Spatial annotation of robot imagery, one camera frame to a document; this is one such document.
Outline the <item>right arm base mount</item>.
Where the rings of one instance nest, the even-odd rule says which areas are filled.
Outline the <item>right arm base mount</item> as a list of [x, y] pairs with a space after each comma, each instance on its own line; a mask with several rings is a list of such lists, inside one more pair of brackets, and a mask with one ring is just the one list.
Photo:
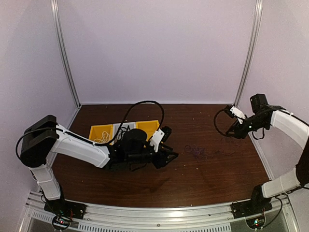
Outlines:
[[234, 201], [230, 205], [234, 219], [246, 218], [250, 229], [262, 229], [266, 225], [265, 212], [272, 209], [271, 198], [265, 198], [262, 185], [253, 188], [251, 198], [246, 201]]

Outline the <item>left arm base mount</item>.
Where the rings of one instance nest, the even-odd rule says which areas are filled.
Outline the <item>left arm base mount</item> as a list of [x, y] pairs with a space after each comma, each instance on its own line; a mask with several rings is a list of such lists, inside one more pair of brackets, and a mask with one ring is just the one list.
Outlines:
[[54, 214], [52, 218], [52, 226], [57, 231], [68, 229], [74, 219], [83, 219], [86, 205], [65, 200], [63, 197], [57, 200], [48, 200], [45, 195], [42, 195], [42, 200], [45, 203], [44, 210]]

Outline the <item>yellow bin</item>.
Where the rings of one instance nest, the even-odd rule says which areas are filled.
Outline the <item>yellow bin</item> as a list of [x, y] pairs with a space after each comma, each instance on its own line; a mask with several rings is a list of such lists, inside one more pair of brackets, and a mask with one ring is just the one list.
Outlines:
[[91, 126], [88, 139], [96, 143], [109, 142], [113, 137], [113, 124]]
[[150, 120], [150, 121], [137, 121], [136, 128], [140, 129], [147, 134], [146, 141], [149, 141], [155, 131], [157, 131], [159, 127], [158, 120]]

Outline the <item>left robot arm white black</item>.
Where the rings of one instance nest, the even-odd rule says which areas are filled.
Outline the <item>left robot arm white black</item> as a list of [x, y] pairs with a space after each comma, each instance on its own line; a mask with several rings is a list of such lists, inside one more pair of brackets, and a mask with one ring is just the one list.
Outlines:
[[57, 123], [54, 115], [47, 115], [24, 131], [17, 140], [15, 153], [23, 165], [32, 172], [50, 206], [60, 215], [70, 207], [63, 199], [63, 191], [48, 164], [49, 153], [60, 153], [85, 161], [97, 168], [108, 170], [129, 168], [134, 164], [151, 163], [160, 169], [179, 154], [165, 145], [171, 135], [170, 127], [156, 130], [152, 136], [133, 128], [117, 134], [111, 142], [98, 143], [84, 138]]

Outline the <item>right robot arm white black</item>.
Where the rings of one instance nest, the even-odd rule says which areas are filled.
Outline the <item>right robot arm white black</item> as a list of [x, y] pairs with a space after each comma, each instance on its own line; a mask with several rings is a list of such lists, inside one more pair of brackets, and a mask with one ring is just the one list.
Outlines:
[[258, 213], [266, 205], [266, 200], [296, 189], [309, 187], [309, 125], [282, 106], [271, 105], [265, 94], [250, 97], [252, 116], [245, 115], [235, 105], [228, 105], [223, 111], [236, 121], [224, 132], [227, 137], [244, 139], [249, 133], [278, 132], [284, 142], [298, 148], [296, 162], [290, 171], [282, 172], [277, 178], [255, 188], [248, 210]]

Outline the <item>white translucent bin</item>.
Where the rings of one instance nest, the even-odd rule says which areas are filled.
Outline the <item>white translucent bin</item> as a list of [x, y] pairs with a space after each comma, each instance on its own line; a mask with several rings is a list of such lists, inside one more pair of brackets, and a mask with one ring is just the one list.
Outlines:
[[112, 137], [115, 137], [115, 141], [118, 141], [123, 138], [125, 132], [135, 128], [136, 128], [135, 122], [125, 122], [122, 124], [122, 126], [120, 126], [120, 123], [113, 124]]

